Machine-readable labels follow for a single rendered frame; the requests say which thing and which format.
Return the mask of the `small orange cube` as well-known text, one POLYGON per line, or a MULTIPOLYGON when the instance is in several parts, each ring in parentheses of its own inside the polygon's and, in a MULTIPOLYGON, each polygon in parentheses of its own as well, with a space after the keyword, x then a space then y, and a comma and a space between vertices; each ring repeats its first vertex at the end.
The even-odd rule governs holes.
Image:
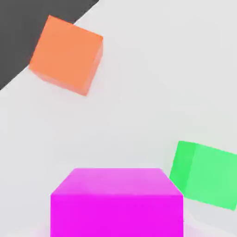
POLYGON ((101 35, 50 15, 29 69, 44 81, 86 96, 102 55, 101 35))

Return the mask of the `small green cube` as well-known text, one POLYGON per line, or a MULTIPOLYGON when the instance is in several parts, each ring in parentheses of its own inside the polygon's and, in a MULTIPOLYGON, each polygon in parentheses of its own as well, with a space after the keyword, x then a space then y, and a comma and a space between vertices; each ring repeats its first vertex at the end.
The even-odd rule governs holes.
POLYGON ((236 209, 237 154, 179 141, 169 178, 185 198, 236 209))

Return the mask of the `small magenta cube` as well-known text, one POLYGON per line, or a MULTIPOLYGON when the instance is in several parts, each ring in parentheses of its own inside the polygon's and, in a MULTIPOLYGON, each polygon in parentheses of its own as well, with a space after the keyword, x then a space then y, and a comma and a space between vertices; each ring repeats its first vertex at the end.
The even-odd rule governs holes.
POLYGON ((183 225, 159 168, 76 168, 50 196, 50 237, 184 237, 183 225))

